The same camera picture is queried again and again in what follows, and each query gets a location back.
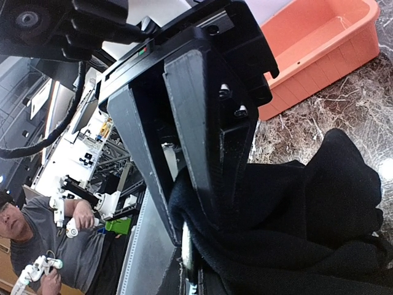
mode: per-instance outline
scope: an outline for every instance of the man's hand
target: man's hand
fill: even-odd
[[[94,226],[94,215],[90,204],[83,200],[76,204],[72,217],[75,218],[77,230],[90,229]]]
[[[41,278],[41,294],[42,295],[58,295],[61,289],[61,276],[57,269],[53,269],[48,275]]]

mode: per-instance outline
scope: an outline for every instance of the man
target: man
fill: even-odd
[[[83,293],[115,294],[123,263],[125,237],[93,230],[94,215],[85,200],[65,200],[65,216],[80,230],[67,238],[53,221],[48,197],[35,197],[20,211],[12,197],[0,192],[0,236],[11,239],[11,263],[19,276],[38,256],[55,255],[63,268],[30,284],[38,295],[57,295],[62,282]]]

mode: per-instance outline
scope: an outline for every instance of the green object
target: green object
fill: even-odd
[[[126,235],[130,229],[131,218],[125,217],[118,220],[107,221],[105,229],[109,232],[115,232],[119,235]]]

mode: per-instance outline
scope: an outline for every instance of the gray t-shirt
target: gray t-shirt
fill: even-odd
[[[98,268],[104,235],[95,230],[81,230],[75,238],[67,238],[65,229],[59,229],[53,221],[48,197],[35,197],[22,209],[33,230],[34,237],[26,243],[11,241],[11,263],[19,276],[22,270],[38,256],[52,250],[63,261],[59,270],[62,283],[86,293]],[[40,282],[31,283],[37,291]]]

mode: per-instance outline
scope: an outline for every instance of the screw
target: screw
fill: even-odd
[[[234,113],[236,118],[244,118],[248,116],[247,108],[243,105],[240,106],[240,108],[235,111]]]
[[[32,28],[39,22],[39,16],[34,11],[22,12],[15,20],[20,28]]]
[[[231,90],[227,84],[222,84],[219,91],[220,99],[225,100],[230,97]]]
[[[210,36],[217,35],[220,32],[220,28],[216,25],[208,26],[208,33]]]

